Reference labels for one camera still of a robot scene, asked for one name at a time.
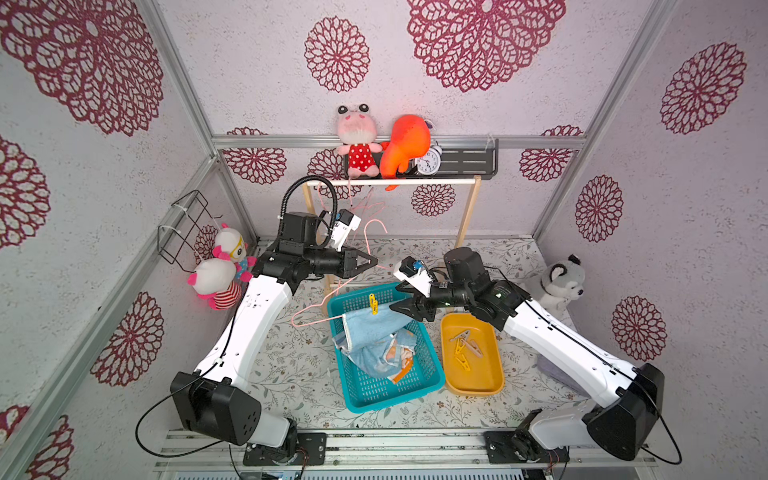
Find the white orange patterned towel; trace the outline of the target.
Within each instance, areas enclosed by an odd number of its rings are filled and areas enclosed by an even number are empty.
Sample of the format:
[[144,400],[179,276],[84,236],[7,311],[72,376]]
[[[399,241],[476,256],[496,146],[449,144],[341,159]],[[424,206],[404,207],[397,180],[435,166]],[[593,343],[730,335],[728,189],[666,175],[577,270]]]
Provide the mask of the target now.
[[393,384],[398,384],[412,369],[414,359],[412,356],[401,358],[401,369],[395,374],[389,377],[389,380]]

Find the grey clothespin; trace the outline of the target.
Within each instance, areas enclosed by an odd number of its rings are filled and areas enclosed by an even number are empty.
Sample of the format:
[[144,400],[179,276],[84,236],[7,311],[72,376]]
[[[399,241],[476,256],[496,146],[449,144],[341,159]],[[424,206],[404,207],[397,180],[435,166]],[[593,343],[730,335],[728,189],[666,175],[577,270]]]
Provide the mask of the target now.
[[469,329],[467,329],[467,330],[464,330],[464,331],[458,333],[454,337],[452,337],[451,341],[457,341],[457,340],[461,339],[464,342],[468,342],[469,338],[470,338],[470,335],[471,335],[471,331]]

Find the blue bear towel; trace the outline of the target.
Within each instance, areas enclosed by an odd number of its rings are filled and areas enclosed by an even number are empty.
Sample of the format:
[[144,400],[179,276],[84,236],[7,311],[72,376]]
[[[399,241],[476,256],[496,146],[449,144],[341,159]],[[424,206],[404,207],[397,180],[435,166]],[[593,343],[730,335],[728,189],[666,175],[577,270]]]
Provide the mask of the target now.
[[333,337],[335,347],[346,355],[388,337],[412,321],[405,315],[393,312],[389,305],[380,305],[377,315],[371,314],[370,307],[345,313],[342,316],[342,328]]

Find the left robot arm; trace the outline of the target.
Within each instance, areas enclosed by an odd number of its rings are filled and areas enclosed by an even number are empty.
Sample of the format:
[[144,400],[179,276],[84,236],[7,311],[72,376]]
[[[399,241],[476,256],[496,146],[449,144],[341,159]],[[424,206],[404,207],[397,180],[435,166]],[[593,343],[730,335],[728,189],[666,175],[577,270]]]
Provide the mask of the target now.
[[345,246],[360,218],[342,209],[332,218],[328,243],[316,240],[319,217],[287,213],[277,239],[258,257],[243,300],[213,349],[170,387],[184,429],[242,446],[293,451],[293,421],[265,411],[246,391],[250,369],[275,320],[310,277],[350,279],[374,267],[375,257]]

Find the beige clothespin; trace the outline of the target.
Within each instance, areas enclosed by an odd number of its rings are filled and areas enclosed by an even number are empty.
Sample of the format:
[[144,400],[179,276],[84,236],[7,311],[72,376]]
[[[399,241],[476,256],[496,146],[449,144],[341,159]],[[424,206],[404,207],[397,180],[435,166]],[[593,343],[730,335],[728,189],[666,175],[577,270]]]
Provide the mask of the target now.
[[483,357],[483,352],[477,345],[477,343],[473,340],[469,340],[468,342],[465,342],[466,348],[469,349],[473,355],[475,355],[477,358]]

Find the light blue patterned towel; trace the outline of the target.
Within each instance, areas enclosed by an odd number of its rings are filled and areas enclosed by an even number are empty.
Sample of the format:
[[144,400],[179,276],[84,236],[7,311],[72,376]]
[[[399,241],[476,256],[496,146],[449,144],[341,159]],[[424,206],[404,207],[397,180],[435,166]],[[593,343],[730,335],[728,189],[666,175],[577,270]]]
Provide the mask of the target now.
[[401,369],[402,357],[412,356],[415,360],[416,346],[416,335],[403,328],[377,342],[359,347],[346,356],[368,376],[389,380],[390,376]]

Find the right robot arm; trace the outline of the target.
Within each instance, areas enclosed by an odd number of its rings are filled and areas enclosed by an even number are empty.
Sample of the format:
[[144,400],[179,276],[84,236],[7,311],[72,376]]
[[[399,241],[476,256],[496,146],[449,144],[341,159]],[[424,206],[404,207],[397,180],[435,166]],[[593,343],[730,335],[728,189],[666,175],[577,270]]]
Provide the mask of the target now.
[[586,340],[507,279],[494,280],[480,254],[459,247],[444,256],[447,279],[438,282],[407,256],[393,267],[404,300],[393,311],[432,322],[437,310],[462,307],[476,319],[524,342],[561,369],[589,396],[589,403],[545,413],[531,411],[513,431],[484,435],[492,463],[566,460],[570,448],[594,445],[634,460],[663,420],[665,377],[655,366],[635,367]]

